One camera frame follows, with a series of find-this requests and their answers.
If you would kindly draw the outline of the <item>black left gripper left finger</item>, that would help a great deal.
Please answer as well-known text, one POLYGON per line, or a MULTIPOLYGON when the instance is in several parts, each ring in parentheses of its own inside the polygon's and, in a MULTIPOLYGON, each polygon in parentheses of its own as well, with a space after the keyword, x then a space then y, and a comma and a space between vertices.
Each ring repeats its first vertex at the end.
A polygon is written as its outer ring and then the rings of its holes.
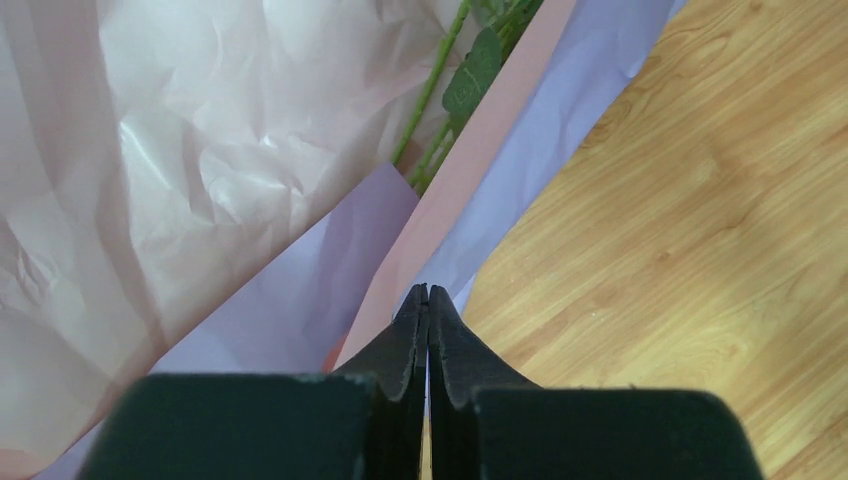
POLYGON ((329 374, 154 374, 109 414, 82 479, 416 479, 428 292, 329 374))

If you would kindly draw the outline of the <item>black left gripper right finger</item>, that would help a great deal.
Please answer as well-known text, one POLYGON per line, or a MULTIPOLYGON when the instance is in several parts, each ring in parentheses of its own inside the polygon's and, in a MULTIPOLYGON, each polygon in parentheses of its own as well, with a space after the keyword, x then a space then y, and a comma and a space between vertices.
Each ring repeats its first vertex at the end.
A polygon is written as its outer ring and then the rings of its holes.
POLYGON ((430 290, 432 472, 437 479, 758 479, 729 407, 707 391, 543 388, 430 290))

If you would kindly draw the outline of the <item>purple wrapping paper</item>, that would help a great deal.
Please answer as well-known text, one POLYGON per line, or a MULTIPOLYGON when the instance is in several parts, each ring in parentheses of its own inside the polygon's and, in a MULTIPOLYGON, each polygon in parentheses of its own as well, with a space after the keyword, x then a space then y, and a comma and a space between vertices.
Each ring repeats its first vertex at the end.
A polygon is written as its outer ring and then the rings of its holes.
MULTIPOLYGON (((390 160, 375 167, 137 378, 340 363, 388 324, 416 282, 443 286, 464 305, 484 261, 637 75, 680 8, 544 2, 423 195, 404 173, 440 126, 437 106, 425 110, 398 168, 390 160)), ((478 27, 469 16, 449 68, 478 27)), ((29 479, 72 478, 101 419, 29 479)))

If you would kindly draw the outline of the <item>pink flower bunch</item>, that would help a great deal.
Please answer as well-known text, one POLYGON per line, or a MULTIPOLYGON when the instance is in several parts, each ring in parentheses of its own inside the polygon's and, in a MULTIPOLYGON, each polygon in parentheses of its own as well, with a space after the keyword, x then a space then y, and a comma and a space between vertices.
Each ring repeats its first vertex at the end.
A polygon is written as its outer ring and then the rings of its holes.
POLYGON ((412 172, 406 176, 416 194, 423 195, 427 191, 542 5, 542 0, 463 0, 458 3, 450 27, 438 44, 434 64, 390 157, 391 164, 398 168, 445 74, 448 57, 461 30, 468 17, 474 16, 479 24, 476 35, 442 92, 440 108, 444 111, 444 119, 424 153, 416 159, 412 172))

